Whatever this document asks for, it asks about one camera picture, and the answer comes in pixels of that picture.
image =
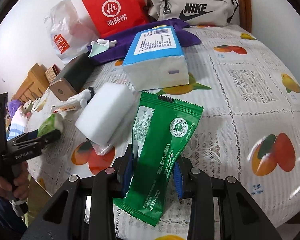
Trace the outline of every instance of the metal screw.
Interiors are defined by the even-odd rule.
[[[106,168],[106,174],[112,174],[114,173],[114,168],[110,167],[110,168]]]
[[[235,177],[229,176],[227,178],[227,181],[230,182],[230,183],[235,183],[237,181],[237,179]]]
[[[77,181],[77,179],[78,179],[78,176],[77,176],[77,175],[71,175],[71,176],[69,177],[69,181],[70,181],[70,182],[75,182],[75,181]]]
[[[200,173],[200,170],[198,168],[192,168],[190,171],[191,171],[192,174],[199,174]]]

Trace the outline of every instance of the white sponge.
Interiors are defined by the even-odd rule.
[[[105,83],[82,111],[75,126],[91,141],[106,146],[135,97],[126,85]]]

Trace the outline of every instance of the dark blue sleeve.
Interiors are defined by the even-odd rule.
[[[4,228],[19,234],[23,234],[27,229],[23,220],[14,212],[11,203],[2,197],[0,197],[0,223]]]

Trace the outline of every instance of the person's arm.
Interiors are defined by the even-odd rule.
[[[16,185],[17,188],[13,192],[13,195],[20,200],[24,200],[29,194],[28,163],[23,162],[21,167],[22,173],[18,178],[14,179],[14,185]],[[16,215],[12,205],[7,199],[8,191],[11,190],[11,184],[3,177],[0,177],[0,223],[5,229],[15,232],[16,236],[18,235],[20,238],[27,227],[22,219]]]

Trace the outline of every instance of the waist bag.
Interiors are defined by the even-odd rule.
[[[178,18],[190,25],[225,26],[238,7],[236,0],[148,0],[149,15],[157,21]]]

